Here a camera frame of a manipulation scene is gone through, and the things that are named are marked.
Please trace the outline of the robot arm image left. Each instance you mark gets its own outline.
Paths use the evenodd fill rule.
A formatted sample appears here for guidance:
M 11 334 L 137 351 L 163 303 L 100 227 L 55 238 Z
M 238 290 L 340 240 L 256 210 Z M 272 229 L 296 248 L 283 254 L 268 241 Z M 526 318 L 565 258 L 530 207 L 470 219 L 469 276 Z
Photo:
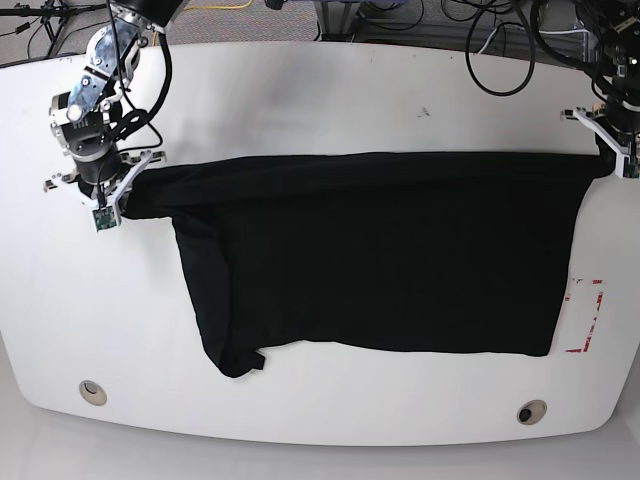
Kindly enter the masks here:
M 134 179 L 166 155 L 161 145 L 129 147 L 118 144 L 150 126 L 169 92 L 173 65 L 166 33 L 184 10 L 183 1 L 109 1 L 108 23 L 90 39 L 80 79 L 70 91 L 53 98 L 51 132 L 74 169 L 56 173 L 44 183 L 79 198 L 97 231 L 120 225 Z M 158 98 L 148 110 L 128 96 L 146 34 L 156 35 L 165 74 Z

